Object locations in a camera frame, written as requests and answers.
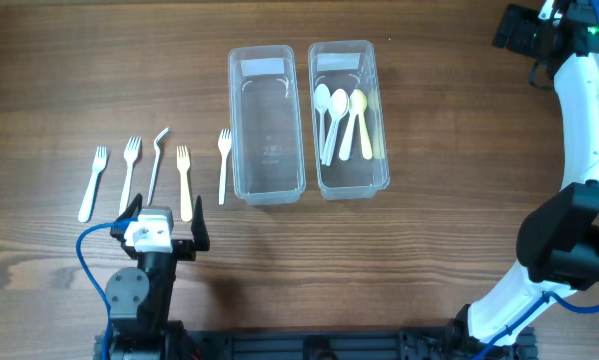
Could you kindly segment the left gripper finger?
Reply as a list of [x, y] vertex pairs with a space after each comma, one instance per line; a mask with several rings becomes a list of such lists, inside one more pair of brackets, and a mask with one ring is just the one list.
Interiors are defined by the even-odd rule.
[[202, 198], [196, 197], [191, 222], [191, 232], [196, 251], [208, 251], [210, 249], [210, 238], [203, 216]]
[[110, 236], [115, 239], [123, 239], [126, 229], [131, 221], [137, 218], [143, 205], [143, 196], [138, 193], [130, 202], [128, 207], [113, 222]]

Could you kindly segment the yellow plastic fork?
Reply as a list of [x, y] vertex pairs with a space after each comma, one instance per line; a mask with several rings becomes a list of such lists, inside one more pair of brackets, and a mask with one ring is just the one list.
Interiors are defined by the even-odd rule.
[[193, 219], [193, 205], [191, 201], [188, 172], [190, 170], [190, 157], [186, 146], [176, 148], [177, 169], [180, 173], [180, 214], [184, 222]]

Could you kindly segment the yellow plastic spoon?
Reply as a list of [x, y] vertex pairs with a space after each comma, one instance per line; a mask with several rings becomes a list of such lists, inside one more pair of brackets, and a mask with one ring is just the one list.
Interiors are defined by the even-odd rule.
[[364, 92], [360, 89], [355, 89], [350, 99], [352, 101], [352, 108], [355, 114], [359, 118], [359, 132], [360, 132], [360, 145], [362, 156], [366, 160], [370, 160], [373, 157], [372, 147], [369, 137], [369, 132], [365, 120], [365, 110], [368, 106], [368, 100]]

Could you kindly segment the white spoon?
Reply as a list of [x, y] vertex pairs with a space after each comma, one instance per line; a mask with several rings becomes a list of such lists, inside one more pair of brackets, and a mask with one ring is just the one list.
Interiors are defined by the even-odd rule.
[[319, 84], [313, 93], [314, 107], [319, 115], [318, 151], [321, 158], [325, 146], [325, 113], [331, 103], [330, 90], [326, 84]]
[[348, 112], [348, 101], [349, 96], [344, 89], [337, 89], [331, 96], [331, 105], [328, 109], [331, 116], [331, 123], [321, 156], [321, 163], [325, 166], [331, 165], [339, 123]]
[[352, 139], [354, 133], [354, 126], [356, 121], [356, 110], [355, 110], [355, 102], [357, 98], [357, 92], [353, 91], [349, 97], [348, 101], [348, 113], [349, 119], [346, 125], [346, 129], [342, 138], [340, 150], [339, 150], [339, 159], [341, 161], [348, 161], [350, 158], [351, 148], [352, 148]]

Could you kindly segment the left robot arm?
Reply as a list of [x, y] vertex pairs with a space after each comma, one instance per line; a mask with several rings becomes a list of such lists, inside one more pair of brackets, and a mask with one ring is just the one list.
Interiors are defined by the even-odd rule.
[[142, 201], [136, 195], [110, 230], [137, 265], [117, 271], [106, 284], [108, 325], [95, 338], [93, 358], [201, 359], [202, 348], [183, 323], [168, 317], [177, 264], [192, 262], [198, 252], [210, 249], [202, 199], [197, 197], [193, 206], [190, 239], [171, 237], [170, 208], [145, 206]]

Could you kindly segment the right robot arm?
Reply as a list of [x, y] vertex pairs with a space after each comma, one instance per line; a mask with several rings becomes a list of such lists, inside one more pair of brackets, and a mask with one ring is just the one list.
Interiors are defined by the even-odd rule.
[[567, 297], [599, 283], [599, 1], [547, 1], [505, 9], [493, 46], [543, 65], [563, 119], [562, 185], [522, 222], [516, 261], [483, 298], [449, 321], [448, 356], [502, 358], [553, 304], [578, 314]]

